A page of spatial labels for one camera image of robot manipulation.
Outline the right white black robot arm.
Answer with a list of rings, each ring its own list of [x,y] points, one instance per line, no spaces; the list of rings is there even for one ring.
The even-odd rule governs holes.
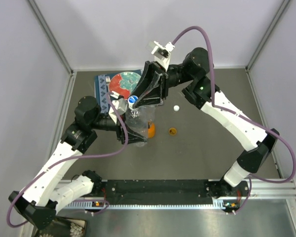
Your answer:
[[[269,156],[276,137],[249,122],[247,117],[227,99],[218,86],[211,88],[207,77],[210,71],[208,52],[197,47],[187,54],[179,65],[171,65],[169,49],[156,46],[152,50],[154,61],[146,61],[142,76],[131,94],[132,109],[156,106],[168,96],[168,90],[179,84],[190,84],[182,90],[187,101],[214,118],[242,145],[244,151],[219,181],[225,195],[234,194],[240,182],[256,173]]]

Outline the white bottle cap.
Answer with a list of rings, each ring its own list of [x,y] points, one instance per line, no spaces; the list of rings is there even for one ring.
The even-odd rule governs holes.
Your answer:
[[[178,111],[178,110],[180,109],[180,107],[179,107],[178,105],[175,105],[175,106],[173,107],[173,109],[174,109],[174,111]]]

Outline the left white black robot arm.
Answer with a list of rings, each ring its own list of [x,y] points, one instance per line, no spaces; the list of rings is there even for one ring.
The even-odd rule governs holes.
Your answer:
[[[138,96],[131,95],[125,100],[119,94],[107,93],[106,100],[111,105],[111,114],[107,117],[101,113],[95,97],[85,96],[79,100],[74,122],[65,130],[50,159],[29,184],[10,194],[7,216],[15,209],[38,230],[45,229],[68,204],[84,195],[96,196],[102,190],[100,177],[90,170],[67,186],[56,189],[78,159],[107,158],[121,153],[129,144],[146,142],[145,135],[131,127],[140,109]],[[98,137],[96,130],[114,131],[122,148],[108,154],[86,155]]]

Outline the orange bottle cap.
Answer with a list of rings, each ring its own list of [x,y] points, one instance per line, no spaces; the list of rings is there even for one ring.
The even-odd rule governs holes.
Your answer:
[[[168,133],[171,135],[171,136],[174,136],[177,134],[177,130],[174,128],[174,127],[171,127],[169,130],[168,130]]]

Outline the clear bottle orange base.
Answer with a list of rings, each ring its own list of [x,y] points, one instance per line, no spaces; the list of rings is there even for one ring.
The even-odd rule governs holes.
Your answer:
[[[155,124],[152,121],[148,122],[148,138],[153,138],[155,136]]]

